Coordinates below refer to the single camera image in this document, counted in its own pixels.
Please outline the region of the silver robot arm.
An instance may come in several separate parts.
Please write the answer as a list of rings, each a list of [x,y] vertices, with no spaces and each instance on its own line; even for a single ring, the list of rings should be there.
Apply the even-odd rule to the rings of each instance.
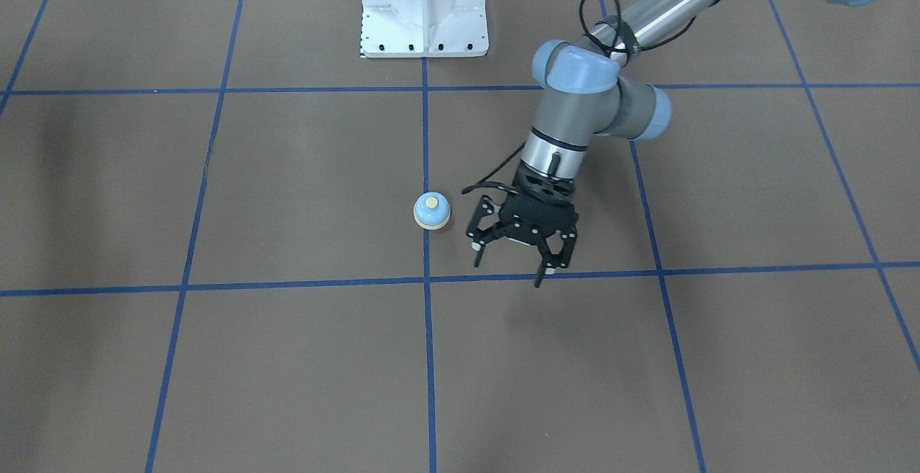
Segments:
[[[608,14],[595,22],[579,15],[577,37],[550,40],[535,51],[531,70],[542,94],[526,138],[508,156],[515,164],[512,178],[503,183],[486,174],[464,189],[504,194],[502,201],[483,195],[464,231],[474,266],[490,244],[510,240],[538,253],[534,286],[568,269],[579,237],[573,196],[589,145],[602,137],[657,138],[673,116],[664,90],[628,71],[676,42],[699,15],[723,1],[611,0]],[[865,6],[876,0],[822,1]]]

